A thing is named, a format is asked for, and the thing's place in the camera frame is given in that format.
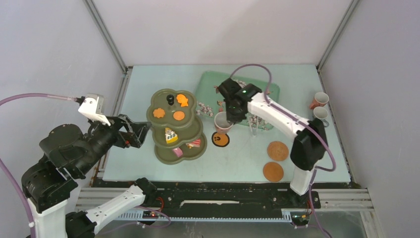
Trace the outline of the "yellow toy cake slice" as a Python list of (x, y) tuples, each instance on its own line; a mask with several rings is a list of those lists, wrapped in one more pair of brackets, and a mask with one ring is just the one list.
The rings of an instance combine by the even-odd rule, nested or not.
[(171, 144), (178, 141), (178, 135), (171, 128), (165, 128), (165, 140), (167, 144)]

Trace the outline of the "orange-handled cup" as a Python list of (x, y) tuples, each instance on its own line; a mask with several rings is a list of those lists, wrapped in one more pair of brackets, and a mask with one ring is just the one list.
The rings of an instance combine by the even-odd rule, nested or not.
[(226, 134), (233, 125), (227, 120), (227, 112), (219, 112), (214, 117), (214, 127), (218, 134)]

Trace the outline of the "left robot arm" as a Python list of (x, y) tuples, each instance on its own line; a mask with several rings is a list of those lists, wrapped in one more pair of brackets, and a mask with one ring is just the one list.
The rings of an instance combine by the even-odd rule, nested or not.
[(39, 144), (42, 158), (21, 178), (37, 238), (93, 238), (129, 209), (156, 202), (157, 188), (146, 178), (139, 178), (126, 191), (96, 208), (66, 213), (77, 181), (85, 179), (111, 147), (140, 148), (152, 126), (123, 114), (107, 117), (105, 123), (92, 119), (88, 122), (87, 132), (75, 124), (54, 128)]

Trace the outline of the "metal serving tongs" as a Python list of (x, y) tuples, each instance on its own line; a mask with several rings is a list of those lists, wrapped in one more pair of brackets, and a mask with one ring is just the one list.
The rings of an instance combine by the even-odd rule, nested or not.
[(252, 136), (256, 136), (259, 128), (259, 117), (257, 115), (249, 114), (248, 123), (252, 133)]

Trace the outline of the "pink toy cake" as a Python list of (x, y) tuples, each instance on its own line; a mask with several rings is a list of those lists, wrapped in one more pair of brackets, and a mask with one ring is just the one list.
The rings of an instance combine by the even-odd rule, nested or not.
[(172, 149), (172, 152), (177, 156), (177, 158), (180, 158), (183, 155), (183, 151), (179, 147)]

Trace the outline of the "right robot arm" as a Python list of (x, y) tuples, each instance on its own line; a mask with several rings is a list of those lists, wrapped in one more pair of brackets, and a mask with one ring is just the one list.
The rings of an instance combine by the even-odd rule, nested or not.
[(292, 140), (290, 159), (294, 171), (288, 201), (294, 207), (303, 206), (308, 200), (307, 191), (316, 165), (328, 151), (323, 122), (293, 114), (253, 84), (241, 87), (228, 78), (218, 86), (218, 91), (223, 96), (229, 122), (237, 124), (245, 120), (246, 114), (253, 114)]

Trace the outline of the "red striped toy cake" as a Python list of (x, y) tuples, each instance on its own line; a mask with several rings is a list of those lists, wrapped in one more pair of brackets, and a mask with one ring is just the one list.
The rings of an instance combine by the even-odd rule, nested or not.
[(200, 146), (201, 146), (201, 139), (200, 138), (198, 138), (198, 139), (196, 139), (196, 140), (194, 140), (194, 141), (191, 141), (191, 142), (189, 142), (189, 143), (186, 143), (185, 144), (189, 149), (192, 149), (192, 148), (200, 148)]

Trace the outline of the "yellow smiley face coaster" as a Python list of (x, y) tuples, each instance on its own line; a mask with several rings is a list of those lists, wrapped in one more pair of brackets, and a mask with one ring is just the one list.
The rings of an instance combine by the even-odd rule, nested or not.
[(230, 143), (230, 137), (227, 134), (214, 132), (211, 136), (211, 141), (216, 147), (226, 147)]

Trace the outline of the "orange toy fish pastry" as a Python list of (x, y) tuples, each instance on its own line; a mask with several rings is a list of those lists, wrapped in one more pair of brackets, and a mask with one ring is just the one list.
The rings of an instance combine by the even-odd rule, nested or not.
[(184, 94), (178, 94), (176, 96), (177, 102), (180, 104), (180, 107), (188, 107), (188, 101), (189, 99)]

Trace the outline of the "green three-tier serving stand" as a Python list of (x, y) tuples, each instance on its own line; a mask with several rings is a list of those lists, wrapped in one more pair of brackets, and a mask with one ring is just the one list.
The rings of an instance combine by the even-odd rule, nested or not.
[[(178, 94), (184, 94), (188, 99), (188, 107), (180, 107), (176, 100)], [(151, 97), (151, 104), (147, 110), (147, 120), (151, 122), (152, 138), (155, 143), (155, 155), (157, 159), (166, 165), (175, 165), (183, 161), (191, 161), (201, 157), (207, 149), (207, 139), (204, 134), (204, 126), (196, 114), (197, 100), (193, 93), (185, 90), (161, 89)], [(157, 119), (153, 116), (153, 110), (162, 108), (166, 114)], [(183, 111), (185, 118), (177, 121), (173, 118), (175, 111)], [(178, 135), (178, 141), (167, 144), (165, 140), (165, 128), (171, 128)], [(201, 139), (200, 148), (189, 149), (185, 144), (196, 139)], [(172, 152), (179, 147), (183, 151), (180, 158)]]

